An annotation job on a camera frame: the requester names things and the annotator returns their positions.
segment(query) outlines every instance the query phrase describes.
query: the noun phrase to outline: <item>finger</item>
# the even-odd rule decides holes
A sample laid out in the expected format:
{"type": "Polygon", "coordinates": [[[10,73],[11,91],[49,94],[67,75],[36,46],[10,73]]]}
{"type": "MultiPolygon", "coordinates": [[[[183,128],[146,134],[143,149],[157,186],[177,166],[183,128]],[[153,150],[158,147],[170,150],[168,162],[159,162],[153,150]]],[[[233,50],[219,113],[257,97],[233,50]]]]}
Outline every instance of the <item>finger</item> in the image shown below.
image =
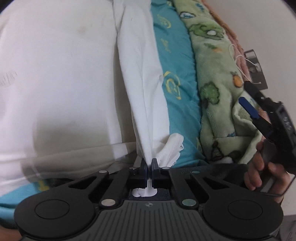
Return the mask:
{"type": "Polygon", "coordinates": [[[258,171],[262,171],[264,169],[265,164],[264,164],[263,158],[259,152],[256,152],[255,155],[253,156],[252,163],[254,164],[254,167],[258,171]]]}
{"type": "Polygon", "coordinates": [[[271,174],[277,178],[278,186],[282,187],[284,191],[291,181],[291,178],[289,174],[286,172],[284,166],[281,164],[274,164],[272,162],[269,162],[268,169],[271,172],[271,174]]]}
{"type": "Polygon", "coordinates": [[[249,179],[249,175],[248,173],[246,172],[244,174],[244,183],[246,184],[246,187],[251,190],[251,191],[254,191],[256,188],[253,186],[253,184],[250,182],[250,179],[249,179]]]}
{"type": "Polygon", "coordinates": [[[5,229],[0,227],[1,241],[18,241],[22,238],[20,232],[14,229],[5,229]]]}
{"type": "Polygon", "coordinates": [[[262,185],[262,181],[259,175],[259,172],[257,169],[254,167],[253,162],[249,164],[249,169],[248,169],[248,176],[250,179],[250,182],[254,187],[260,187],[262,185]]]}
{"type": "Polygon", "coordinates": [[[260,141],[260,142],[257,144],[256,149],[257,149],[258,151],[261,151],[262,148],[263,148],[263,141],[260,141]]]}

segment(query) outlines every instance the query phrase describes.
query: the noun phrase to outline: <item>cartoon print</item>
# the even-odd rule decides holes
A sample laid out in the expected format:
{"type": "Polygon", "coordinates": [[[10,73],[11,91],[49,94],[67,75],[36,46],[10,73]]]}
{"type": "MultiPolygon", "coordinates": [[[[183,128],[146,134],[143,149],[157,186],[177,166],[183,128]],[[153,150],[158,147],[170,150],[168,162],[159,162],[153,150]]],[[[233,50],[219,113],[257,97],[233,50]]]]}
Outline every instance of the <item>cartoon print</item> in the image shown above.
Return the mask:
{"type": "Polygon", "coordinates": [[[234,131],[234,132],[232,132],[231,134],[228,134],[227,137],[236,137],[236,135],[237,135],[237,134],[236,134],[235,131],[234,131]]]}
{"type": "Polygon", "coordinates": [[[181,100],[181,94],[179,86],[181,85],[181,81],[176,74],[171,73],[170,71],[165,72],[163,75],[164,79],[168,77],[168,75],[173,75],[173,78],[168,78],[165,82],[165,87],[168,93],[174,95],[178,100],[181,100]]]}
{"type": "Polygon", "coordinates": [[[223,36],[223,28],[216,23],[198,23],[192,24],[189,28],[189,32],[197,36],[202,36],[207,39],[221,40],[223,36]]]}
{"type": "Polygon", "coordinates": [[[44,181],[42,181],[42,180],[38,181],[38,185],[39,185],[38,190],[41,191],[41,192],[47,191],[47,190],[50,189],[50,187],[48,185],[46,185],[46,183],[44,181]]]}
{"type": "Polygon", "coordinates": [[[169,49],[168,47],[168,40],[164,40],[164,39],[160,39],[161,42],[163,43],[163,46],[165,47],[165,50],[169,53],[171,53],[172,51],[169,49]]]}
{"type": "Polygon", "coordinates": [[[222,158],[224,158],[224,154],[222,153],[221,149],[218,147],[219,143],[217,141],[214,141],[214,143],[212,144],[212,160],[211,161],[218,161],[221,160],[222,158]]]}
{"type": "Polygon", "coordinates": [[[231,153],[229,153],[227,156],[231,157],[233,162],[237,163],[243,156],[241,151],[234,150],[231,153]]]}
{"type": "Polygon", "coordinates": [[[204,6],[202,5],[202,4],[200,4],[200,3],[196,3],[195,4],[201,11],[205,11],[205,8],[204,8],[204,6]]]}
{"type": "Polygon", "coordinates": [[[172,26],[170,21],[167,20],[165,17],[160,16],[159,14],[157,14],[157,18],[161,22],[162,25],[166,26],[166,28],[170,28],[172,26]]]}
{"type": "Polygon", "coordinates": [[[200,89],[200,98],[205,108],[208,107],[209,103],[218,104],[220,101],[219,89],[213,82],[209,82],[200,89]]]}
{"type": "Polygon", "coordinates": [[[209,49],[213,50],[216,53],[222,53],[223,52],[223,50],[221,48],[219,48],[219,47],[217,47],[215,45],[212,45],[212,44],[209,44],[209,43],[204,43],[204,45],[206,47],[208,47],[209,49]]]}
{"type": "Polygon", "coordinates": [[[233,77],[233,84],[237,88],[241,88],[244,85],[243,80],[239,77],[237,72],[230,72],[233,77]]]}
{"type": "Polygon", "coordinates": [[[193,14],[193,13],[189,13],[189,12],[181,12],[180,13],[180,18],[194,18],[194,17],[196,17],[196,15],[195,14],[193,14]]]}

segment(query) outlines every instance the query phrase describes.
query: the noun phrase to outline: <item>white cloth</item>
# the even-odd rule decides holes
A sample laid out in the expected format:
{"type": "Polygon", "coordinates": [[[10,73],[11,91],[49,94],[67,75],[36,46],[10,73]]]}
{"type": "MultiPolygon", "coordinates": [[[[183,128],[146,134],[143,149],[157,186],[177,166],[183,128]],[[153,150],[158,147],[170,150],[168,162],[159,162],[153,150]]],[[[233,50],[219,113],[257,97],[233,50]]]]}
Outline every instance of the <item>white cloth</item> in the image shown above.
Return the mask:
{"type": "MultiPolygon", "coordinates": [[[[118,52],[131,104],[137,153],[148,165],[152,158],[157,158],[159,166],[170,167],[183,149],[183,136],[172,134],[168,142],[168,107],[150,5],[150,0],[113,0],[118,52]]],[[[145,190],[133,190],[134,196],[155,194],[149,181],[145,190]]]]}
{"type": "Polygon", "coordinates": [[[136,146],[148,164],[177,160],[183,137],[165,146],[149,10],[149,0],[15,0],[0,14],[0,195],[116,169],[136,146]]]}
{"type": "Polygon", "coordinates": [[[136,149],[108,0],[15,0],[0,14],[0,195],[136,149]]]}

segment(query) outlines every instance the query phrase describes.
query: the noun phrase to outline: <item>gray gripper base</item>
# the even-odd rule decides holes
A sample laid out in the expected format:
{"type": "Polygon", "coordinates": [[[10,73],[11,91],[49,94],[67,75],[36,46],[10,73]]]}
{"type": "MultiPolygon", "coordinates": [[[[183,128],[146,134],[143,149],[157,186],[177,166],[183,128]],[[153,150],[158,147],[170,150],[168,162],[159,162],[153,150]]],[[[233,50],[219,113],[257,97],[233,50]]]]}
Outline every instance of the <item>gray gripper base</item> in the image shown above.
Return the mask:
{"type": "MultiPolygon", "coordinates": [[[[67,241],[233,241],[213,231],[195,210],[175,201],[124,201],[104,210],[84,233],[67,241]]],[[[23,238],[22,241],[35,241],[23,238]]]]}

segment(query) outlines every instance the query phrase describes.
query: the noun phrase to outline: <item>blue fabric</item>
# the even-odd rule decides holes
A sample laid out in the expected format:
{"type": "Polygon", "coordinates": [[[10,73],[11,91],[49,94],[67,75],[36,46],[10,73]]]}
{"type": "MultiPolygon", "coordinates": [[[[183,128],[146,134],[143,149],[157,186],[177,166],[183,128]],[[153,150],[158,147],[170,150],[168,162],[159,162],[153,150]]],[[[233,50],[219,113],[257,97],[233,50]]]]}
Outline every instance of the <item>blue fabric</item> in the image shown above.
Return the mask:
{"type": "Polygon", "coordinates": [[[202,112],[188,31],[171,1],[152,0],[151,12],[164,74],[170,133],[184,136],[184,150],[174,167],[206,165],[199,142],[202,112]]]}
{"type": "Polygon", "coordinates": [[[5,228],[16,228],[13,219],[16,206],[27,197],[49,190],[50,183],[51,180],[30,183],[0,197],[0,225],[5,228]]]}

